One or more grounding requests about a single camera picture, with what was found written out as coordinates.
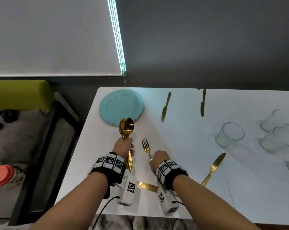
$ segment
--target person's left hand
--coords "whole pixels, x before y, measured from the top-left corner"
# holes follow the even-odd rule
[[[133,144],[133,138],[123,139],[122,137],[117,140],[113,147],[113,152],[118,156],[125,158],[128,155],[128,152],[131,151],[131,156],[134,155],[135,150],[132,149],[135,147]]]

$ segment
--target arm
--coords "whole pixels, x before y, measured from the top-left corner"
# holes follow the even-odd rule
[[[133,139],[118,139],[113,152],[125,158],[131,150]],[[30,230],[88,230],[94,215],[106,193],[108,180],[99,172],[93,172],[57,204],[48,210]]]
[[[157,151],[153,161],[150,162],[153,172],[161,162],[169,159],[166,152]],[[259,230],[255,224],[226,201],[188,176],[178,175],[172,184],[173,189],[200,229]]]

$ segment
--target wristband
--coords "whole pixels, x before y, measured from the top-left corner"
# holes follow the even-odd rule
[[[185,170],[182,170],[180,166],[173,160],[164,160],[157,167],[156,175],[158,180],[165,186],[167,190],[173,190],[173,180],[177,175],[187,175]]]
[[[118,156],[115,152],[110,152],[98,158],[94,163],[92,171],[89,174],[93,172],[100,172],[106,176],[108,181],[108,188],[104,199],[109,198],[110,186],[113,186],[115,183],[120,184],[122,182],[126,169],[123,162],[124,159],[122,157]]]

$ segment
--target white tracking device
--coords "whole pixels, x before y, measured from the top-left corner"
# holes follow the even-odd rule
[[[166,190],[163,186],[160,186],[157,190],[157,196],[164,213],[176,212],[178,209],[178,203],[173,203],[173,201],[177,201],[175,195],[173,194],[173,190]]]
[[[135,176],[125,176],[121,184],[115,183],[116,186],[120,187],[117,199],[117,203],[130,206],[133,204],[135,191],[137,188],[137,179]]]

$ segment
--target gold knife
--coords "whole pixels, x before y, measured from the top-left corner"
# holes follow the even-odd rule
[[[155,193],[157,193],[157,190],[158,190],[158,188],[159,188],[159,187],[156,186],[156,185],[151,185],[151,184],[145,183],[145,182],[137,182],[137,184],[138,184],[139,186],[141,186],[142,188],[147,189],[147,190],[150,190],[150,191],[153,191],[153,192],[155,192]]]
[[[202,117],[204,117],[205,96],[206,96],[206,89],[203,89],[203,100],[201,102],[201,108],[200,108]]]
[[[212,174],[216,171],[216,169],[218,168],[218,166],[221,164],[222,160],[224,159],[226,153],[222,153],[221,155],[218,156],[218,158],[214,161],[214,163],[211,165],[210,167],[210,172],[209,174],[206,176],[206,178],[204,179],[204,181],[201,183],[202,186],[206,186],[208,180],[210,179],[210,177],[212,176]]]
[[[167,103],[165,104],[164,108],[162,109],[162,123],[165,120],[165,113],[167,112],[167,108],[168,108],[168,103],[171,97],[171,92],[168,93],[168,98],[167,98]]]

